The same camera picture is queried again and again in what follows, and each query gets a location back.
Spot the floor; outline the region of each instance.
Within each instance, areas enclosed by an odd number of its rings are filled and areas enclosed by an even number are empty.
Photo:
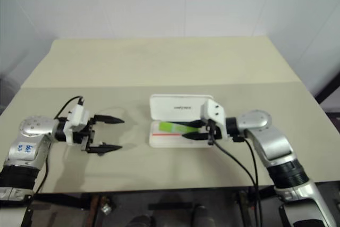
[[[338,183],[330,182],[319,185],[324,199],[332,211],[337,224],[340,213],[337,203],[340,201]],[[150,210],[150,204],[184,203],[180,205],[205,205],[215,219],[217,227],[243,226],[238,204],[235,203],[232,189],[184,190],[173,192],[132,192],[113,194],[116,208],[104,217],[99,212],[96,227],[125,227],[135,216],[148,214],[156,219],[157,227],[189,227],[192,208]],[[281,202],[277,198],[262,201],[264,226],[282,226],[278,214]],[[88,211],[34,202],[32,227],[83,227]]]

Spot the beige table surface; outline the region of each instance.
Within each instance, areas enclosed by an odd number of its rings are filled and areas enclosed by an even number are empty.
[[[126,54],[115,55],[120,51]],[[171,61],[170,51],[174,53]],[[209,62],[201,60],[205,55],[211,55]],[[84,61],[77,69],[76,60],[81,58]],[[72,73],[66,63],[73,66]],[[186,72],[182,63],[194,63],[197,69]],[[89,78],[86,74],[90,74],[90,65],[114,72],[93,72]],[[62,66],[69,72],[58,71]],[[149,97],[155,93],[210,94],[225,107],[228,116],[256,108],[265,110],[273,116],[274,125],[287,135],[311,178],[315,181],[340,179],[334,167],[340,163],[337,157],[340,135],[266,37],[57,40],[0,116],[0,160],[6,157],[21,120],[31,115],[52,117],[70,97],[83,95],[84,106],[91,113],[109,114],[126,121],[96,127],[96,141],[122,145],[123,149],[99,157],[81,152],[78,146],[54,144],[43,192],[251,184],[243,170],[217,148],[149,147]],[[250,153],[244,143],[221,141],[221,144],[253,173]],[[259,158],[257,160],[260,184],[272,184],[266,169]],[[38,184],[43,173],[39,174]]]

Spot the green sponge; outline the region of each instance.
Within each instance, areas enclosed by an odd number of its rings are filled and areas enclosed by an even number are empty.
[[[172,122],[160,122],[159,131],[185,134],[189,132],[199,132],[199,128],[193,128]]]

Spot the white wall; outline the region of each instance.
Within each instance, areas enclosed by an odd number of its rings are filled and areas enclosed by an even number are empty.
[[[340,70],[340,0],[0,0],[1,100],[55,38],[268,35],[316,93]]]

